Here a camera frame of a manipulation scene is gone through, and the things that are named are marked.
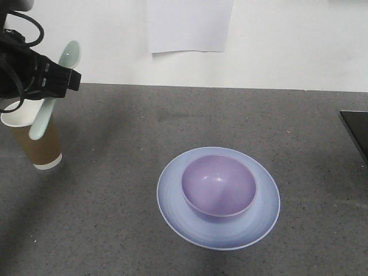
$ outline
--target white wall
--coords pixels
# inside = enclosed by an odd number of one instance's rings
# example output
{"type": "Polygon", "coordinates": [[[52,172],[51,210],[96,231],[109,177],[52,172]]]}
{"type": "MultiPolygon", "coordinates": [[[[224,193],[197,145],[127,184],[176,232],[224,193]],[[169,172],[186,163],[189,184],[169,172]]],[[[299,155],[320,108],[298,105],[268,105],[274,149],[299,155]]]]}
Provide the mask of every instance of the white wall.
{"type": "MultiPolygon", "coordinates": [[[[147,0],[35,0],[27,14],[51,59],[80,41],[82,82],[368,91],[366,2],[235,0],[224,53],[150,54],[147,0]]],[[[7,26],[36,37],[11,16],[7,26]]]]}

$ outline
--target paper sheet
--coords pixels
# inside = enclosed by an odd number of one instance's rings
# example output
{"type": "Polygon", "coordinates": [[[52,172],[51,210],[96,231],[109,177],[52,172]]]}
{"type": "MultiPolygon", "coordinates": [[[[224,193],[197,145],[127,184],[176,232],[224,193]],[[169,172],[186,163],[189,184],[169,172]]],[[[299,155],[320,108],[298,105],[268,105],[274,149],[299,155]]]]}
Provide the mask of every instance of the paper sheet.
{"type": "Polygon", "coordinates": [[[148,0],[149,50],[224,52],[233,0],[148,0]]]}

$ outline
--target spoon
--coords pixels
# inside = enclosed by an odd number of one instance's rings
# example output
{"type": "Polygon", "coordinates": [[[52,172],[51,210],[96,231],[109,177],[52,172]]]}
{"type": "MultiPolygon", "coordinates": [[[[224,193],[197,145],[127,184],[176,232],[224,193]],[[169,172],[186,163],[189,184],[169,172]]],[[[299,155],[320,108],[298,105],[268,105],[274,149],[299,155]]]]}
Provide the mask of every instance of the spoon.
{"type": "MultiPolygon", "coordinates": [[[[81,47],[77,41],[73,40],[66,45],[58,63],[63,67],[73,69],[79,63],[79,59],[81,58],[80,56],[81,47]]],[[[56,98],[45,98],[29,130],[29,138],[32,140],[38,140],[44,135],[51,118],[55,102],[56,98]]]]}

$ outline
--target robotic arm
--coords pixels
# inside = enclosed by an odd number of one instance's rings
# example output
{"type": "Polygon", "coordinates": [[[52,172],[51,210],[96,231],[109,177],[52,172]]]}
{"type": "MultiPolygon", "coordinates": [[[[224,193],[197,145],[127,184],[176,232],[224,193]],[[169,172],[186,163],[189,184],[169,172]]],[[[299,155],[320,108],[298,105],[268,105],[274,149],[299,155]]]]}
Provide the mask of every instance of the robotic arm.
{"type": "Polygon", "coordinates": [[[67,89],[79,89],[80,73],[62,67],[30,49],[43,39],[43,28],[16,10],[27,11],[32,6],[33,0],[0,0],[0,98],[20,98],[20,104],[15,109],[0,109],[0,113],[17,110],[24,99],[63,98],[67,89]],[[38,39],[26,43],[25,37],[16,30],[4,29],[8,14],[36,25],[40,31],[38,39]]]}

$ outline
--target spoon handle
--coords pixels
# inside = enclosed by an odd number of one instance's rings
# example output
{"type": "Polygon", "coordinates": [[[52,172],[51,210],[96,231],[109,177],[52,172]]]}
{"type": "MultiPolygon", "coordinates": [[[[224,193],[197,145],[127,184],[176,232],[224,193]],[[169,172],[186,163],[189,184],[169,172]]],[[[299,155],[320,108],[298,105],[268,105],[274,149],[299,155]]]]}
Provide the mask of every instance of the spoon handle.
{"type": "Polygon", "coordinates": [[[53,107],[55,106],[56,98],[45,98],[42,108],[37,113],[34,123],[29,130],[29,138],[32,140],[41,139],[44,135],[48,122],[51,118],[53,107]]]}

